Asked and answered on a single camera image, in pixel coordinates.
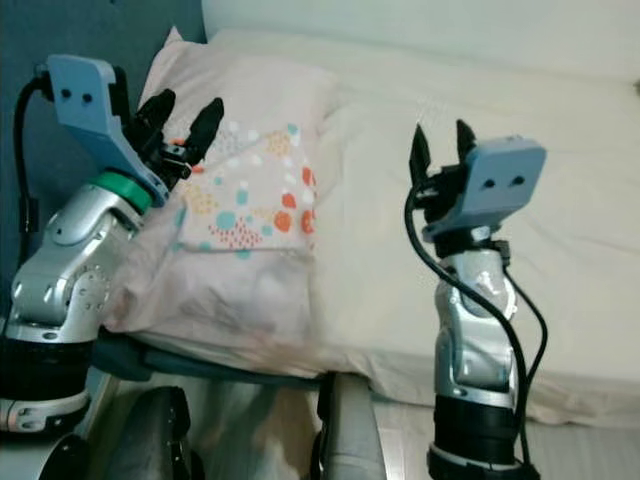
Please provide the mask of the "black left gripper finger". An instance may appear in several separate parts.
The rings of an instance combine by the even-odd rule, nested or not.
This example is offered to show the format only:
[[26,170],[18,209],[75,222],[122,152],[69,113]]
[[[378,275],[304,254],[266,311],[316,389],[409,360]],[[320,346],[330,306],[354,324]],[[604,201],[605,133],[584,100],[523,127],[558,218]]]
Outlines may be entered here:
[[201,164],[207,151],[218,137],[219,125],[224,118],[223,99],[214,99],[189,125],[189,134],[184,141],[183,161],[187,164]]
[[163,134],[163,128],[177,100],[172,90],[163,90],[142,102],[137,111],[137,140],[150,141]]

